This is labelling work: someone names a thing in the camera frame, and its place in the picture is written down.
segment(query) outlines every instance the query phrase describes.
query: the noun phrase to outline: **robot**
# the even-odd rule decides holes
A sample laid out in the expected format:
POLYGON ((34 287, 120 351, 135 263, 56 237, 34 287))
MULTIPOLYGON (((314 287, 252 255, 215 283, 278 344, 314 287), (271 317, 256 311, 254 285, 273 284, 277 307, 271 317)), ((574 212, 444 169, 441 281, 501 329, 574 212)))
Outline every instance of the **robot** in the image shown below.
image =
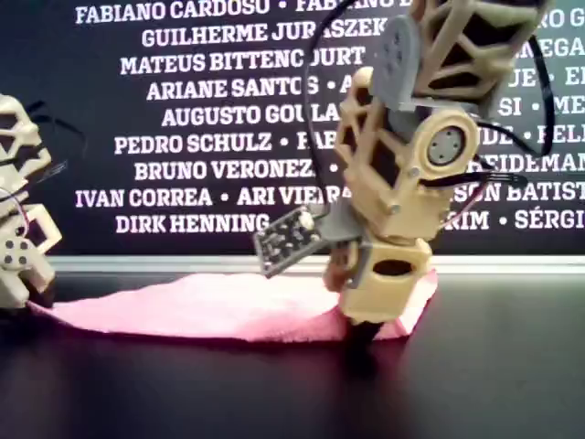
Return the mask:
MULTIPOLYGON (((317 34, 353 3, 341 2, 317 28, 305 61, 312 56, 317 34)), ((351 198, 301 206, 256 233, 261 272, 270 278, 307 255, 329 249, 324 284, 340 293, 348 338, 367 343, 384 323, 398 318, 430 269, 429 242, 458 217, 449 217, 454 188, 479 183, 465 211, 491 182, 527 183, 522 176, 495 172, 479 157, 478 128, 505 133, 532 155, 550 153, 554 102, 533 37, 550 4, 414 0, 406 15, 389 19, 372 66, 355 72, 340 105, 335 151, 351 198), (527 42, 546 108, 541 152, 487 122, 514 69, 516 53, 527 42), (479 161, 486 172, 467 172, 472 161, 479 161)), ((311 134, 308 117, 305 123, 311 134)), ((313 158, 318 165, 318 157, 313 158)), ((318 166, 315 173, 319 177, 318 166)))
POLYGON ((18 312, 33 297, 51 306, 55 271, 46 253, 61 233, 43 205, 23 205, 30 179, 51 155, 23 105, 6 95, 0 95, 0 145, 0 309, 18 312))

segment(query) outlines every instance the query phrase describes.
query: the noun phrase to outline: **pink fabric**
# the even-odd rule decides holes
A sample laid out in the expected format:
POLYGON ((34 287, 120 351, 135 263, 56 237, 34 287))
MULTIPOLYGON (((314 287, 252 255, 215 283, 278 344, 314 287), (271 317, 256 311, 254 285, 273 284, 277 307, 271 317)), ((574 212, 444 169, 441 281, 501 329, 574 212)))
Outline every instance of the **pink fabric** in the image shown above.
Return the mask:
MULTIPOLYGON (((433 271, 417 285, 404 315, 385 325, 378 338, 410 334, 436 287, 433 271)), ((338 297, 318 277, 191 274, 170 284, 57 303, 50 310, 29 305, 62 324, 93 332, 309 342, 343 337, 338 297)))

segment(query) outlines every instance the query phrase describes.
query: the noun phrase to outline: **black banner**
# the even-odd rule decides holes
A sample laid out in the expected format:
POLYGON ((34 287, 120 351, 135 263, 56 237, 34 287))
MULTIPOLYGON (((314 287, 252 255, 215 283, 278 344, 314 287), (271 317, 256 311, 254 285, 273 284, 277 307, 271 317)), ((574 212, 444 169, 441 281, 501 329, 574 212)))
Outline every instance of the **black banner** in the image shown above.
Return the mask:
MULTIPOLYGON (((68 170, 34 188, 63 232, 54 254, 250 254, 250 235, 318 200, 302 125, 303 48, 336 1, 2 2, 0 92, 48 102, 88 136, 43 125, 68 170)), ((411 0, 363 0, 334 23, 311 70, 313 118, 331 199, 338 104, 411 0)), ((550 157, 481 131, 481 153, 526 190, 492 186, 433 242, 437 254, 579 254, 585 227, 585 7, 558 2, 537 35, 556 94, 550 157)), ((534 145, 544 119, 528 45, 498 122, 534 145)), ((457 210, 473 187, 459 188, 457 210)))

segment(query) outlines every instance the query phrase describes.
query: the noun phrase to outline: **beige 3d-printed robot part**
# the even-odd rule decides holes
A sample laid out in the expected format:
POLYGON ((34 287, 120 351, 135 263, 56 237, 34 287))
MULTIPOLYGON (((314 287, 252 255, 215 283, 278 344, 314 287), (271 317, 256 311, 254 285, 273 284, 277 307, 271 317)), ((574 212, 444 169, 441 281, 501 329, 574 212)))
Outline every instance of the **beige 3d-printed robot part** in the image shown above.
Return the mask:
MULTIPOLYGON (((0 161, 18 156, 28 148, 41 145, 38 126, 31 122, 22 104, 0 95, 0 161)), ((27 177, 46 167, 51 156, 39 149, 21 165, 0 166, 0 188, 12 194, 25 186, 27 177)), ((18 309, 26 305, 28 288, 43 294, 55 277, 45 253, 61 240, 59 229, 42 205, 24 205, 19 211, 15 200, 0 194, 0 309, 18 309)), ((26 192, 15 196, 19 203, 26 192)))

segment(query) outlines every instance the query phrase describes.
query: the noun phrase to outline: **hexagonal cutout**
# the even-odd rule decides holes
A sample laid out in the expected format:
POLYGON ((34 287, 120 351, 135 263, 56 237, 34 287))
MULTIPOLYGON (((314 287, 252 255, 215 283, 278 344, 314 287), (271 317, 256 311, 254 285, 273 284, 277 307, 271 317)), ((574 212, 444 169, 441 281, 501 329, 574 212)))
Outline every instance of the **hexagonal cutout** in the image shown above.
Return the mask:
POLYGON ((356 136, 354 135, 354 130, 351 128, 351 126, 346 128, 341 143, 349 146, 352 154, 357 150, 357 140, 356 136))
POLYGON ((523 23, 496 27, 484 20, 481 16, 473 14, 463 30, 463 34, 468 37, 478 48, 508 44, 512 38, 523 27, 523 23))
POLYGON ((359 127, 359 131, 361 132, 364 129, 364 125, 366 124, 367 114, 362 112, 356 116, 357 126, 359 127))
POLYGON ((366 105, 372 103, 372 99, 373 97, 371 94, 369 94, 369 90, 367 89, 367 87, 359 87, 356 90, 356 101, 362 107, 365 107, 366 105))
POLYGON ((479 83, 479 77, 465 72, 434 80, 429 84, 429 87, 433 90, 458 89, 462 87, 476 87, 479 83))
POLYGON ((457 64, 465 64, 472 61, 472 57, 462 48, 459 43, 453 44, 453 47, 447 54, 445 61, 442 62, 442 67, 456 66, 457 64))
POLYGON ((0 130, 10 130, 17 122, 18 119, 13 114, 0 114, 0 130))
POLYGON ((0 135, 0 145, 6 152, 10 151, 14 141, 15 138, 10 135, 0 135))

